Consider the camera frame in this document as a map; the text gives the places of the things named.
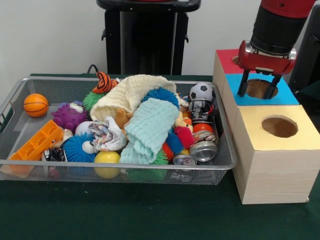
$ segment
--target green spiky ball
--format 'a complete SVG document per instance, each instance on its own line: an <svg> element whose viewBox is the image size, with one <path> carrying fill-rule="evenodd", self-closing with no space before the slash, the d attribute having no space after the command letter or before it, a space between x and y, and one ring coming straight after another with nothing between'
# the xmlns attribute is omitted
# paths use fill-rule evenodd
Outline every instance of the green spiky ball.
<svg viewBox="0 0 320 240"><path fill-rule="evenodd" d="M168 163L167 155L161 148L151 164L167 165ZM127 173L127 178L134 183L159 183L165 179L167 169L129 169Z"/></svg>
<svg viewBox="0 0 320 240"><path fill-rule="evenodd" d="M97 94L94 92L89 92L89 94L83 99L83 106L85 110L90 112L92 107L98 102L98 100L103 98L105 95L106 93Z"/></svg>

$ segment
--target black and white ball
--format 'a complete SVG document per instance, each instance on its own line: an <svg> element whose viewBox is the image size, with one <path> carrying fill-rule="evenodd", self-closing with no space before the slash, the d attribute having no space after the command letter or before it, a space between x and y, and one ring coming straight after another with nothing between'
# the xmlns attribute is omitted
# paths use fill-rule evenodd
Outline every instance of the black and white ball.
<svg viewBox="0 0 320 240"><path fill-rule="evenodd" d="M196 85L194 85L190 89L190 100L196 100L196 99L207 99L209 101L212 101L214 99L215 92L213 89L212 83L209 82L199 82Z"/></svg>

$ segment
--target cream towel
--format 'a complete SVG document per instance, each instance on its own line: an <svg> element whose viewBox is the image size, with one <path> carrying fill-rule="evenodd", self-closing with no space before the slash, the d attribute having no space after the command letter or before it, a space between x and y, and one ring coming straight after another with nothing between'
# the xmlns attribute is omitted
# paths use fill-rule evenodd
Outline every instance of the cream towel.
<svg viewBox="0 0 320 240"><path fill-rule="evenodd" d="M150 90L160 87L172 93L177 91L176 85L163 76L128 76L106 96L99 99L92 107L90 116L92 120L103 122L107 116L115 118L117 108L122 108L127 113L133 113Z"/></svg>

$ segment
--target small basketball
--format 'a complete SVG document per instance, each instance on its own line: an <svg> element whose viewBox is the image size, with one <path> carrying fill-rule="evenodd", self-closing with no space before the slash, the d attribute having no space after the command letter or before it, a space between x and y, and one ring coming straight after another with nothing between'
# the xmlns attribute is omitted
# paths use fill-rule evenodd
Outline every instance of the small basketball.
<svg viewBox="0 0 320 240"><path fill-rule="evenodd" d="M48 112L49 102L41 94L30 94L23 102L23 109L30 117L40 118Z"/></svg>

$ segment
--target purple spiky ball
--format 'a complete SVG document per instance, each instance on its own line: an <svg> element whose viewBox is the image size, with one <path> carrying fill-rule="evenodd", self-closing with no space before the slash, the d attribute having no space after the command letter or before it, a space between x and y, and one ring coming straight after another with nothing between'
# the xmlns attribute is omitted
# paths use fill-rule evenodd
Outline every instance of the purple spiky ball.
<svg viewBox="0 0 320 240"><path fill-rule="evenodd" d="M79 124L88 120L88 113L83 106L76 102L67 103L52 112L53 121L64 129L69 129L75 133Z"/></svg>

